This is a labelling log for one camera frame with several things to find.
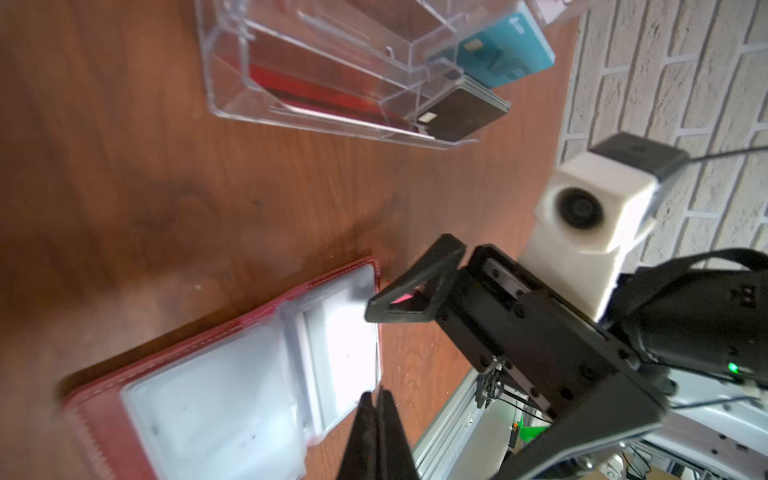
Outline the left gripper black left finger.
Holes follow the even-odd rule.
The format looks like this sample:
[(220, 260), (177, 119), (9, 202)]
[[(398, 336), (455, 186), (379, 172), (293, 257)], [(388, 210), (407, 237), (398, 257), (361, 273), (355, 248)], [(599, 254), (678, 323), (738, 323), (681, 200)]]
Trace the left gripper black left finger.
[(362, 394), (337, 480), (374, 480), (378, 475), (378, 412), (371, 392)]

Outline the red card in organizer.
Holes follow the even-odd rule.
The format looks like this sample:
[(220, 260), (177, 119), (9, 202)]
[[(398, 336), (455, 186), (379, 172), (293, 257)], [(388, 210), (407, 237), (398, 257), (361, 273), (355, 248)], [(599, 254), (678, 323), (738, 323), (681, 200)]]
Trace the red card in organizer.
[(280, 71), (251, 64), (252, 81), (286, 105), (357, 121), (411, 130), (409, 122), (378, 102)]

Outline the red leather card holder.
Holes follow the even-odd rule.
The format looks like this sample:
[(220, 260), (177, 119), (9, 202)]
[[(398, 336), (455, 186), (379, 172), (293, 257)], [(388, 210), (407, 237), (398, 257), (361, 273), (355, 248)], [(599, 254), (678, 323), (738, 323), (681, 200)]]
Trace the red leather card holder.
[(379, 268), (362, 259), (73, 391), (65, 415), (102, 479), (299, 479), (310, 447), (377, 409)]

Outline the black VIP card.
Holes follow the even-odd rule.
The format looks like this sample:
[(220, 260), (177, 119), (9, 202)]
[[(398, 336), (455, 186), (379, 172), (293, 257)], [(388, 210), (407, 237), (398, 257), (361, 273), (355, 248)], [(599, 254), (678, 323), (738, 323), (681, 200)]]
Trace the black VIP card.
[(458, 142), (504, 117), (511, 105), (469, 76), (452, 80), (416, 110), (420, 132), (447, 142)]

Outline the teal VIP card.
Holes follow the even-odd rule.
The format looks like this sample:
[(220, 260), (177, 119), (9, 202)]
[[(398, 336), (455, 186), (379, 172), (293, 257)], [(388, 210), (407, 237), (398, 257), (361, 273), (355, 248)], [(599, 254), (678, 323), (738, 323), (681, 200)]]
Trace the teal VIP card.
[(515, 82), (555, 64), (556, 55), (528, 6), (463, 39), (456, 64), (488, 89)]

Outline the aluminium rail frame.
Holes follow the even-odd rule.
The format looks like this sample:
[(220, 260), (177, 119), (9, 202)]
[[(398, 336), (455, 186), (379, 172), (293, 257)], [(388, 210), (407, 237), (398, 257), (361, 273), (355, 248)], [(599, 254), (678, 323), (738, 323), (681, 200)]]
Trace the aluminium rail frame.
[(527, 396), (509, 387), (480, 407), (478, 379), (474, 370), (467, 374), (413, 448), (421, 479), (489, 479), (526, 445), (519, 427), (543, 429), (549, 423)]

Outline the clear acrylic card organizer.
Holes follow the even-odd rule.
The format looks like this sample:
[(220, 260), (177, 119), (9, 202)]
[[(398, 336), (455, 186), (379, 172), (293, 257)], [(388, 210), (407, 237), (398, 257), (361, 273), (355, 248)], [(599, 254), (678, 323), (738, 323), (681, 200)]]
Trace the clear acrylic card organizer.
[[(452, 80), (458, 44), (524, 2), (544, 34), (584, 1), (199, 1), (195, 5), (207, 103), (223, 118), (449, 149), (416, 110)], [(252, 81), (256, 64), (378, 102), (411, 130), (291, 107)]]

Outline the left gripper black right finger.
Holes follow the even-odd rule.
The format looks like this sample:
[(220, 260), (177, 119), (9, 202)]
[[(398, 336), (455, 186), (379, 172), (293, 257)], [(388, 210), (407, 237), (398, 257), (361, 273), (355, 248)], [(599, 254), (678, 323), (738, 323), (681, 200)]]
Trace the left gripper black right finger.
[(377, 478), (419, 479), (394, 397), (385, 389), (377, 399)]

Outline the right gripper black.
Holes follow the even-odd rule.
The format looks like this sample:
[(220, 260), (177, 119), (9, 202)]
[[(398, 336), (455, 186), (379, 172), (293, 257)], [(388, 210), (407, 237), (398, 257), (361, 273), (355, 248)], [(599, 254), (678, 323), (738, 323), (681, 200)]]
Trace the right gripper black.
[(623, 441), (659, 428), (669, 403), (639, 373), (634, 353), (583, 318), (529, 270), (493, 246), (466, 266), (467, 246), (443, 234), (400, 277), (372, 297), (374, 324), (437, 321), (471, 365), (497, 371), (553, 421), (497, 479), (575, 473)]

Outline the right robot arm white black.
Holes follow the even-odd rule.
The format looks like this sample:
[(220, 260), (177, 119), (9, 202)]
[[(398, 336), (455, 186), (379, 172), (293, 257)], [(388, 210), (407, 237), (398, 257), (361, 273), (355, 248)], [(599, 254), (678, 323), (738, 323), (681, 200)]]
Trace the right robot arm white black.
[(468, 252), (445, 234), (365, 318), (436, 321), (475, 369), (524, 389), (551, 418), (499, 478), (570, 473), (664, 424), (672, 369), (766, 388), (767, 258), (743, 248), (717, 257), (737, 269), (702, 270), (688, 256), (617, 275), (607, 310), (589, 318), (541, 266), (492, 245)]

